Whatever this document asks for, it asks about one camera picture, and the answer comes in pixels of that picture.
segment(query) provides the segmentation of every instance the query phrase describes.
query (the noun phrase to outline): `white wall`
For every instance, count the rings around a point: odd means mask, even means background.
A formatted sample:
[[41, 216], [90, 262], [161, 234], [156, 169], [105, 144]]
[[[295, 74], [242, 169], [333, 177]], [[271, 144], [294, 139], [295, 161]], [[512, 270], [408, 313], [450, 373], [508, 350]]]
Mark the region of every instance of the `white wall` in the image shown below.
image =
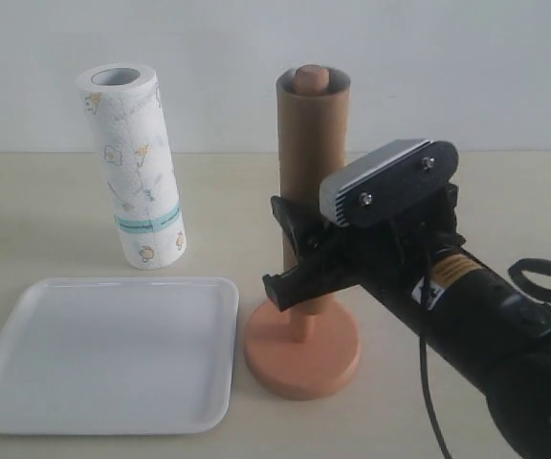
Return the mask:
[[549, 0], [0, 1], [0, 151], [90, 150], [74, 81], [156, 68], [176, 151], [276, 150], [277, 76], [352, 78], [348, 145], [551, 149]]

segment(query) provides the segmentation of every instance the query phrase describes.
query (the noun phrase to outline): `wooden knob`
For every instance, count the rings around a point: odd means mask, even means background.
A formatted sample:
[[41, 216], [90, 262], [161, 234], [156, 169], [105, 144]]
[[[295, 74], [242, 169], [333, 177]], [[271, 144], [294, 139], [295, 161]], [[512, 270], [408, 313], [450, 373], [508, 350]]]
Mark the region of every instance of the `wooden knob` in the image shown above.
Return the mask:
[[329, 71], [320, 65], [304, 65], [295, 72], [295, 93], [300, 96], [320, 96], [329, 87]]

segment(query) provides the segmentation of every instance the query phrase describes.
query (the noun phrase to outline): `warning label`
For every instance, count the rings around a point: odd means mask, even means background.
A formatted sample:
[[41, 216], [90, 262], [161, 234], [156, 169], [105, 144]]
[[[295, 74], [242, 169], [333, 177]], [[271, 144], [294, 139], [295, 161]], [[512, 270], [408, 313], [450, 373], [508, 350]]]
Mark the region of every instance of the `warning label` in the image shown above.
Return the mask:
[[[481, 270], [482, 267], [474, 262], [471, 258], [465, 255], [456, 254], [444, 258], [431, 270], [430, 293], [429, 293], [429, 309], [432, 309], [435, 303], [439, 300], [448, 287], [460, 279], [466, 273], [471, 271]], [[418, 303], [422, 299], [422, 287], [425, 283], [425, 278], [422, 277], [411, 291], [411, 297]]]

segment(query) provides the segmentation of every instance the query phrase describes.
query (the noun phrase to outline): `yellow label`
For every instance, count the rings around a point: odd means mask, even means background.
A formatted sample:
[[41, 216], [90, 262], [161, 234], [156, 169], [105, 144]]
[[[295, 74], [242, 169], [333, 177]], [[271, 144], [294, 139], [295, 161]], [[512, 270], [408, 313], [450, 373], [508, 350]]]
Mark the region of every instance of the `yellow label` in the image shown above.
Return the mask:
[[465, 255], [451, 255], [432, 267], [432, 280], [447, 289], [466, 273], [481, 269], [480, 265]]

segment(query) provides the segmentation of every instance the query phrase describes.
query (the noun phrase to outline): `blue stripe on paper towel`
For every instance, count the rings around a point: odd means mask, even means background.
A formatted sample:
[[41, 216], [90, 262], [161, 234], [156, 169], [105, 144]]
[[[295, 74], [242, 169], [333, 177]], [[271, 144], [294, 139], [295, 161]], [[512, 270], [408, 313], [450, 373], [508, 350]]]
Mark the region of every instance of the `blue stripe on paper towel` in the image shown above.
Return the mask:
[[155, 220], [123, 220], [114, 216], [119, 228], [130, 234], [146, 234], [164, 230], [173, 225], [178, 218], [180, 218], [180, 205], [176, 205], [172, 211]]

